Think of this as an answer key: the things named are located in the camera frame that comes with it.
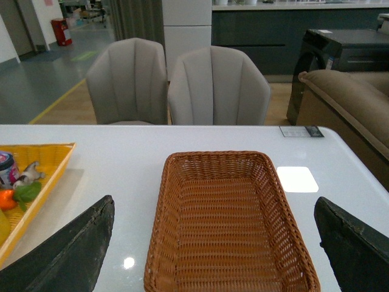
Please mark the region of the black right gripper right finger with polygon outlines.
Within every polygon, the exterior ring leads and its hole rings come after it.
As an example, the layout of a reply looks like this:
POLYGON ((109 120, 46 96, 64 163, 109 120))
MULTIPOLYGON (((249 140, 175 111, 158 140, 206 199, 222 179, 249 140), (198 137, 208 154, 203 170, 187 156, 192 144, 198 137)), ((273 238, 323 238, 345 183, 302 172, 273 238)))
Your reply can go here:
POLYGON ((325 197, 314 219, 342 291, 388 291, 388 237, 325 197))

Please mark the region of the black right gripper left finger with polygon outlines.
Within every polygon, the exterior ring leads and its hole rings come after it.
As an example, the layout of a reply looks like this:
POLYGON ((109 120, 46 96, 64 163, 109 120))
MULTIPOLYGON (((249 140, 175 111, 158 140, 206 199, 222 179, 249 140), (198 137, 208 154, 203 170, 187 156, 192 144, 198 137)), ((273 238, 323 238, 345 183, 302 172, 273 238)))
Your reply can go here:
POLYGON ((93 291, 109 247, 115 204, 106 195, 1 270, 1 291, 93 291))

